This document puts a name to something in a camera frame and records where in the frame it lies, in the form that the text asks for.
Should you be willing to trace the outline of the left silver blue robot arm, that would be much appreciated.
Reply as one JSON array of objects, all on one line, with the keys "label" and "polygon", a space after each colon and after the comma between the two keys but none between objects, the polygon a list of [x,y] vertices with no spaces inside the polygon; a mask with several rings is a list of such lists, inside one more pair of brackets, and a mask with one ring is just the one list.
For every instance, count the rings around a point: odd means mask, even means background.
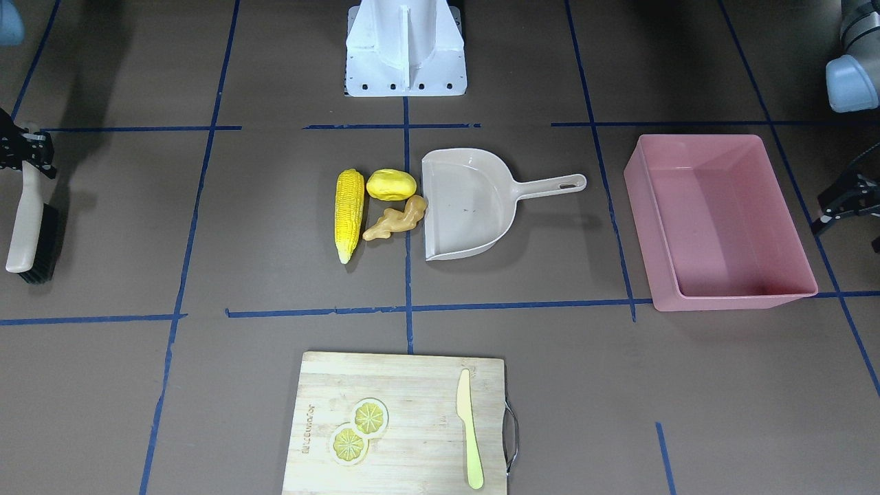
[{"label": "left silver blue robot arm", "polygon": [[[836,113],[877,110],[879,106],[879,13],[877,1],[842,1],[839,39],[842,54],[824,70],[830,109]],[[848,217],[879,215],[878,175],[861,164],[878,153],[874,143],[846,165],[817,197],[820,214],[811,223],[815,236]]]}]

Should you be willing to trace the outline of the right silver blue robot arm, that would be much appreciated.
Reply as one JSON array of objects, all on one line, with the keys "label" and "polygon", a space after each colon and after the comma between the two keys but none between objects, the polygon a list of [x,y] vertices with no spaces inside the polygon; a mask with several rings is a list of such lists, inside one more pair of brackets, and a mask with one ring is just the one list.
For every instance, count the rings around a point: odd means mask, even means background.
[{"label": "right silver blue robot arm", "polygon": [[[14,46],[24,41],[24,24],[13,2],[1,6],[1,44]],[[18,126],[6,110],[1,110],[1,168],[20,171],[27,162],[48,179],[56,179],[54,144],[46,131],[35,126]]]}]

